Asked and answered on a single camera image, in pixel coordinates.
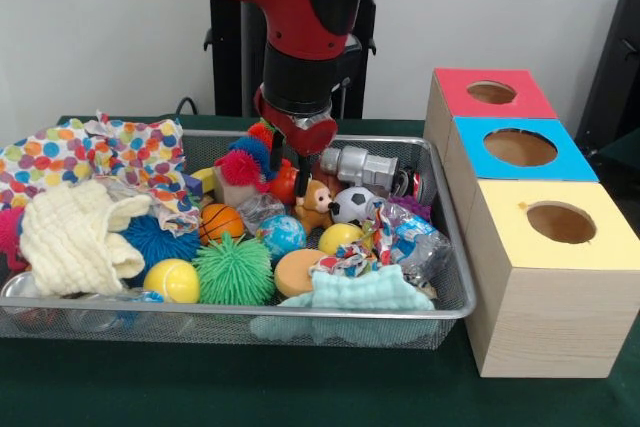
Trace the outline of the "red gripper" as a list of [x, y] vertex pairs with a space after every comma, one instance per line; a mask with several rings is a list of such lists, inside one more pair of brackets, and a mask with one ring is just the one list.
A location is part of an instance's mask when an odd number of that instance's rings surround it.
[[277, 107], [267, 99], [261, 85], [254, 96], [256, 110], [274, 128], [270, 152], [270, 170], [277, 174], [282, 165], [283, 146], [288, 145], [298, 154], [298, 173], [295, 181], [295, 196], [304, 197], [311, 178], [311, 163], [308, 156], [321, 153], [335, 138], [338, 130], [331, 116], [332, 101], [315, 112], [289, 112]]

